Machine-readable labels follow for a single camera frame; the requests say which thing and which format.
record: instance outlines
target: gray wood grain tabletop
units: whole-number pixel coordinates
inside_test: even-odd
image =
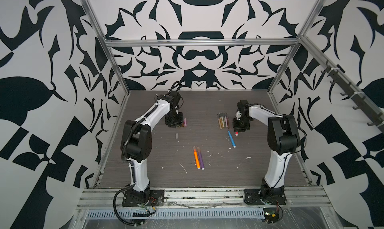
[[[153,105],[155,95],[164,93],[131,92],[99,188],[122,188],[130,183],[128,164],[120,160],[123,125],[128,119],[135,120],[144,114]],[[180,111],[187,118],[187,126],[169,128],[162,118],[152,130],[153,147],[147,162],[151,187],[259,186],[271,154],[266,140],[267,126],[254,120],[251,130],[236,137],[232,119],[237,102],[243,99],[273,110],[266,91],[180,91],[180,95],[184,99]],[[227,112],[229,116],[236,148],[228,138],[227,129],[220,130],[218,126],[219,112]],[[205,170],[196,168],[193,146],[200,146]],[[307,185],[295,157],[288,164],[285,185]]]

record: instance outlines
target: patterned wallpaper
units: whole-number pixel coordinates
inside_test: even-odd
[[[288,45],[115,47],[130,89],[267,89]]]
[[[383,108],[384,0],[327,0],[309,38]],[[300,47],[273,94],[307,132],[301,156],[344,226],[384,226],[384,135]]]
[[[220,39],[295,37],[316,0],[90,1],[107,39]]]
[[[68,225],[124,92],[79,0],[0,0],[2,228]]]
[[[107,39],[293,38],[316,0],[90,0]],[[289,46],[114,48],[130,89],[267,89]]]

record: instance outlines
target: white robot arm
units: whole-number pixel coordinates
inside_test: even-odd
[[[235,132],[250,130],[250,121],[257,119],[268,126],[268,145],[271,148],[271,158],[262,186],[257,194],[250,194],[245,198],[247,204],[280,204],[285,203],[284,176],[288,162],[300,146],[300,138],[291,115],[279,115],[259,104],[249,104],[247,100],[238,102],[236,118],[233,119]]]
[[[181,96],[177,90],[172,91],[171,88],[167,94],[156,96],[155,104],[143,116],[124,124],[121,159],[124,163],[129,163],[130,184],[133,188],[128,194],[136,204],[146,203],[150,193],[147,158],[152,149],[151,131],[164,116],[165,124],[169,127],[181,126],[183,122],[183,113],[178,112]]]

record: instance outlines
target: white paint splatter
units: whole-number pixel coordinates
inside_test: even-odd
[[[184,169],[185,173],[188,175],[187,171],[185,170],[184,166],[179,162],[180,166]]]

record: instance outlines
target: black mounting plate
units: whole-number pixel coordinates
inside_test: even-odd
[[[247,205],[267,205],[267,203],[264,203],[260,196],[260,189],[245,189],[244,190],[245,198],[244,202]],[[271,202],[272,205],[276,205],[276,202],[279,203],[279,205],[285,205],[285,193],[282,192],[281,195],[273,195],[270,197],[267,197],[266,200],[268,202]]]
[[[150,206],[158,206],[164,201],[164,190],[150,190],[149,197],[153,197],[154,199],[149,199],[151,202]],[[122,200],[122,207],[131,207],[137,206],[137,200],[135,200],[131,190],[128,190],[124,193],[124,198]]]

